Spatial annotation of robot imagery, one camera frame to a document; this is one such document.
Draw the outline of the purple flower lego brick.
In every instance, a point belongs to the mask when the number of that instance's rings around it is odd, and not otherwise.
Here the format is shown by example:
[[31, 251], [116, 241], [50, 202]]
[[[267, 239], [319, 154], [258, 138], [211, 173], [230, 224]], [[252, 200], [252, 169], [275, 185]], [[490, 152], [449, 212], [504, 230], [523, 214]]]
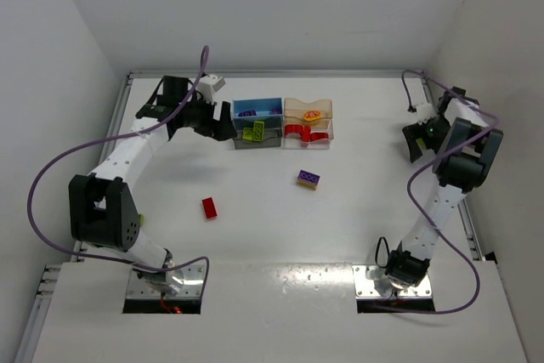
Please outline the purple flower lego brick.
[[237, 114], [238, 117], [256, 116], [256, 115], [257, 115], [257, 112], [255, 110], [242, 111]]

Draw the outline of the red rounded lego brick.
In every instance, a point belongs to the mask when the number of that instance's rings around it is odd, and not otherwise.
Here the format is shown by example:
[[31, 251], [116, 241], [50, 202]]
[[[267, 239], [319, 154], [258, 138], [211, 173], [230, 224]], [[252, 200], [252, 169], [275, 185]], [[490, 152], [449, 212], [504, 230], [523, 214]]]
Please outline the red rounded lego brick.
[[287, 124], [284, 129], [286, 139], [301, 139], [303, 137], [304, 126], [300, 124]]

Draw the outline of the yellow rounded lego brick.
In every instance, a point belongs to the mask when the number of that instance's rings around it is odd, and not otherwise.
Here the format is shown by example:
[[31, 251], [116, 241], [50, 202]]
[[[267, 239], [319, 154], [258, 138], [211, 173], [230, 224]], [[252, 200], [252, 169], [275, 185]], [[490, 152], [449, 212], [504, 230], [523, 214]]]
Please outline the yellow rounded lego brick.
[[315, 122], [322, 118], [322, 112], [318, 110], [306, 111], [302, 115], [302, 119], [305, 122]]

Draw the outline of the red curved lego brick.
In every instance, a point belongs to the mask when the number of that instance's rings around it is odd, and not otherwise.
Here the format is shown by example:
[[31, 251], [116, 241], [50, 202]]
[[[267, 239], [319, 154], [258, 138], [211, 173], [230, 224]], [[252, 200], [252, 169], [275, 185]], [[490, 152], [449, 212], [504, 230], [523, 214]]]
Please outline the red curved lego brick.
[[301, 138], [302, 147], [310, 147], [311, 145], [329, 144], [328, 132], [313, 131], [310, 127], [304, 127], [303, 137]]

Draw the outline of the purple yellow lego stack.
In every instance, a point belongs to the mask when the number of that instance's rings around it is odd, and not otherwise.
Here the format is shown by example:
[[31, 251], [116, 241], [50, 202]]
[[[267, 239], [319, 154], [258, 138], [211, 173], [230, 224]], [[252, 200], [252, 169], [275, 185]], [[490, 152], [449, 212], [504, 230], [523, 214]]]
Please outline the purple yellow lego stack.
[[320, 175], [301, 169], [297, 176], [297, 184], [316, 190], [320, 182]]

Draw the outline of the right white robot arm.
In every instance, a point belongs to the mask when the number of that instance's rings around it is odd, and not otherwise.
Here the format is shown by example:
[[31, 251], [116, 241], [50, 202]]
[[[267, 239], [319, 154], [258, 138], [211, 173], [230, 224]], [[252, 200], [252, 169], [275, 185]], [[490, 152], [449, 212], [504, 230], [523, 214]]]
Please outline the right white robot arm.
[[435, 184], [428, 201], [384, 267], [384, 275], [399, 289], [423, 280], [440, 231], [467, 194], [484, 183], [503, 140], [503, 131], [484, 120], [479, 102], [462, 88], [444, 92], [436, 109], [420, 104], [412, 110], [417, 122], [402, 128], [410, 162], [428, 151], [437, 161], [429, 166]]

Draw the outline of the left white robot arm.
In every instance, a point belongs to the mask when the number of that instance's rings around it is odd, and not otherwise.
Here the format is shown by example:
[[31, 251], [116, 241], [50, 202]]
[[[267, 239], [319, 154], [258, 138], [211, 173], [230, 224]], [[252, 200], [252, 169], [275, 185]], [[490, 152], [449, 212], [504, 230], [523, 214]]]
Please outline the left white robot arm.
[[236, 136], [230, 103], [217, 104], [224, 79], [204, 75], [197, 84], [188, 78], [164, 76], [135, 115], [131, 137], [116, 145], [87, 175], [69, 183], [71, 235], [91, 247], [104, 248], [128, 261], [138, 278], [163, 288], [175, 279], [172, 254], [141, 230], [132, 189], [151, 159], [180, 128], [225, 141]]

